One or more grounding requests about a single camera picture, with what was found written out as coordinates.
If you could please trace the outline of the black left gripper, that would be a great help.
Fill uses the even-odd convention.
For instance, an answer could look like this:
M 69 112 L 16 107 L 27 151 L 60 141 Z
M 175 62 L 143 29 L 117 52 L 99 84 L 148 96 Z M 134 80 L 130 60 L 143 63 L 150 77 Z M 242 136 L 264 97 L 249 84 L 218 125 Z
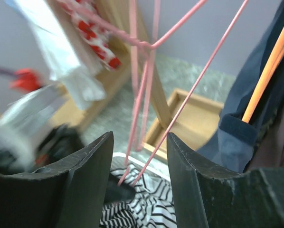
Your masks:
M 0 173 L 33 172 L 36 169 L 54 163 L 84 148 L 76 128 L 66 124 L 55 127 L 37 147 L 34 161 L 27 166 L 9 149 L 0 149 Z

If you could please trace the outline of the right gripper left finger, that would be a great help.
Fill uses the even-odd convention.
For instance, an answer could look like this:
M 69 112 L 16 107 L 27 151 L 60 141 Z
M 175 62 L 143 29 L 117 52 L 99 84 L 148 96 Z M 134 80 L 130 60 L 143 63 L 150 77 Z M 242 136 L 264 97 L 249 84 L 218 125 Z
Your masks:
M 0 174 L 0 228 L 97 228 L 114 148 L 106 132 L 33 173 Z

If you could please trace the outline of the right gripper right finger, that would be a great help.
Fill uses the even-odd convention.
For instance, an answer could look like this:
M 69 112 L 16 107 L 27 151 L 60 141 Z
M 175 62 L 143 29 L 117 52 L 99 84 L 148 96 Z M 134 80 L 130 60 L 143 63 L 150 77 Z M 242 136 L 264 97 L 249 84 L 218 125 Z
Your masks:
M 167 157 L 179 228 L 284 228 L 284 168 L 239 174 L 173 133 L 167 136 Z

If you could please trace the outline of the white striped tank top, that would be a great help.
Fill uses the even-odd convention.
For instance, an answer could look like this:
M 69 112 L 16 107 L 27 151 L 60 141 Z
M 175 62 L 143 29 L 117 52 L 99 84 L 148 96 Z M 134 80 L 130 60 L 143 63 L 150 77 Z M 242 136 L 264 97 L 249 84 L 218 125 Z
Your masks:
M 135 184 L 130 209 L 136 228 L 176 228 L 177 221 L 170 182 L 144 173 Z

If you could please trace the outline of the navy blue tank top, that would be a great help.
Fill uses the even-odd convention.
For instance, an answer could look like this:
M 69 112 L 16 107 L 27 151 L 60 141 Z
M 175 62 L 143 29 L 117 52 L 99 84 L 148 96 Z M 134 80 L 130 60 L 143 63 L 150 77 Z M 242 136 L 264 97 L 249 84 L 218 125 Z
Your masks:
M 284 101 L 284 57 L 279 63 L 249 123 L 242 122 L 255 86 L 284 27 L 284 0 L 258 45 L 234 82 L 220 114 L 218 129 L 197 150 L 205 158 L 235 172 L 243 172 L 256 144 Z

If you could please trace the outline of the pink wire hanger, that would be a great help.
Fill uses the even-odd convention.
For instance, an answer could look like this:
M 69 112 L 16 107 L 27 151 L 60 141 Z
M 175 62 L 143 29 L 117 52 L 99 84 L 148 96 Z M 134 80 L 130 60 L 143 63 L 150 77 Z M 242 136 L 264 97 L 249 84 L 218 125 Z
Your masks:
M 156 66 L 165 95 L 194 86 L 198 95 L 225 101 L 251 49 L 243 33 L 252 4 L 247 3 L 219 51 L 215 48 L 242 5 L 240 0 L 208 0 L 159 46 Z
M 99 25 L 115 35 L 123 38 L 128 43 L 131 44 L 131 67 L 132 67 L 132 87 L 134 91 L 134 106 L 133 106 L 133 121 L 131 124 L 130 135 L 128 139 L 128 146 L 126 150 L 126 156 L 124 160 L 124 165 L 126 166 L 126 171 L 124 172 L 123 176 L 120 178 L 118 185 L 124 181 L 125 177 L 129 172 L 128 166 L 128 157 L 130 155 L 132 143 L 137 136 L 137 123 L 138 117 L 140 113 L 140 107 L 142 102 L 142 97 L 144 98 L 144 107 L 143 107 L 143 115 L 142 115 L 142 125 L 141 125 L 141 133 L 139 143 L 142 143 L 143 137 L 146 131 L 146 124 L 148 120 L 148 113 L 149 113 L 149 103 L 151 97 L 151 89 L 152 89 L 152 78 L 153 78 L 153 70 L 154 70 L 154 58 L 155 58 L 155 51 L 152 51 L 149 55 L 144 51 L 144 46 L 146 43 L 143 43 L 137 39 L 137 1 L 130 0 L 129 1 L 129 19 L 130 19 L 130 33 L 127 34 L 123 30 L 119 30 L 115 28 L 113 25 L 108 23 L 107 21 L 101 19 L 95 13 L 87 10 L 84 8 L 80 3 L 76 2 L 75 0 L 66 0 L 65 1 L 67 7 L 79 14 L 84 15 L 90 21 Z M 142 72 L 141 82 L 138 82 L 139 74 L 138 74 L 138 49 L 144 54 L 145 62 Z

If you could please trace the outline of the orange plastic hanger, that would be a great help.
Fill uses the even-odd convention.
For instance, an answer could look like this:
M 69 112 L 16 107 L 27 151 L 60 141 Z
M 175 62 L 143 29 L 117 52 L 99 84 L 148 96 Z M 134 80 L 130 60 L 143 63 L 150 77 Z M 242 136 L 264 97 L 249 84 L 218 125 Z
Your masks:
M 249 123 L 255 111 L 255 108 L 260 101 L 261 96 L 263 95 L 270 79 L 273 76 L 274 71 L 276 70 L 283 56 L 284 56 L 284 27 L 275 43 L 274 48 L 272 49 L 272 52 L 267 60 L 267 63 L 264 66 L 261 76 L 256 84 L 256 87 L 247 105 L 245 113 L 242 117 L 243 122 Z

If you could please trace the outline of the black striped tank top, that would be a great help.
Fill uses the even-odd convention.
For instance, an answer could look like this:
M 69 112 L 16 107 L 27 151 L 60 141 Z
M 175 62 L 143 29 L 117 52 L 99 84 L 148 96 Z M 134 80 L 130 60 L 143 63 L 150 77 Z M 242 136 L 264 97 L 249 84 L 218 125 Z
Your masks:
M 130 209 L 130 203 L 136 191 L 129 184 L 109 180 L 107 183 L 102 215 L 101 228 L 135 228 L 137 221 Z

